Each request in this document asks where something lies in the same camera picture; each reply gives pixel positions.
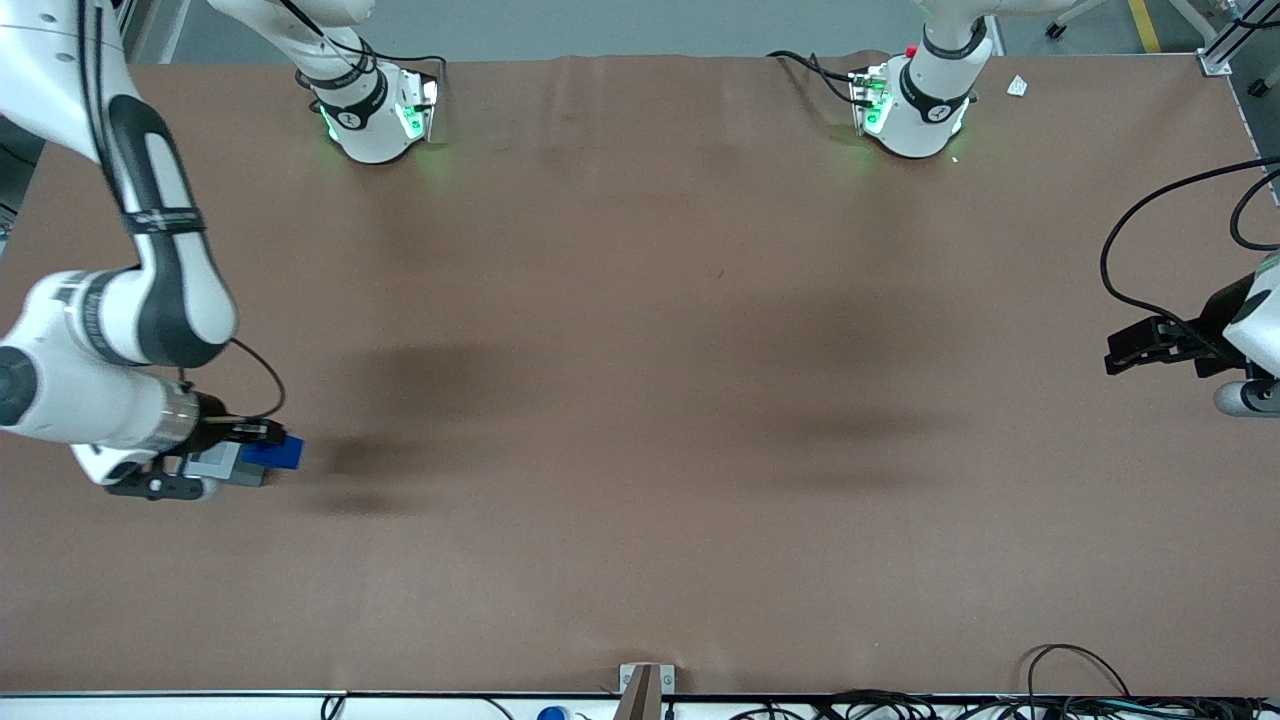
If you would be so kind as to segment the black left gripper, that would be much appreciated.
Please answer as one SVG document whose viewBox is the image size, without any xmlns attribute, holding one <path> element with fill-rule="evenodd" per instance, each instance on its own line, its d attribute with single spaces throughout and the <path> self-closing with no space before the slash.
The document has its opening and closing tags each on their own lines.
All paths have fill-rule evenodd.
<svg viewBox="0 0 1280 720">
<path fill-rule="evenodd" d="M 1231 346 L 1222 333 L 1244 305 L 1252 282 L 1253 275 L 1244 275 L 1212 293 L 1199 315 L 1187 323 L 1196 336 L 1161 316 L 1148 316 L 1112 333 L 1103 356 L 1106 374 L 1119 375 L 1151 364 L 1180 363 L 1189 363 L 1199 379 L 1226 372 L 1247 372 L 1244 354 Z"/>
</svg>

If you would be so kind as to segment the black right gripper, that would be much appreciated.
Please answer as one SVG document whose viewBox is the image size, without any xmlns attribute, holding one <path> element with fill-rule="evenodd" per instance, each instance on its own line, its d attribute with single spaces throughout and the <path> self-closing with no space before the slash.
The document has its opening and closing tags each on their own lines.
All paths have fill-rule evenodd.
<svg viewBox="0 0 1280 720">
<path fill-rule="evenodd" d="M 196 420 L 180 443 L 180 454 L 201 454 L 229 434 L 230 442 L 251 447 L 283 446 L 288 438 L 284 427 L 270 418 L 243 418 L 230 413 L 220 398 L 211 395 L 192 393 L 192 397 L 197 407 Z"/>
</svg>

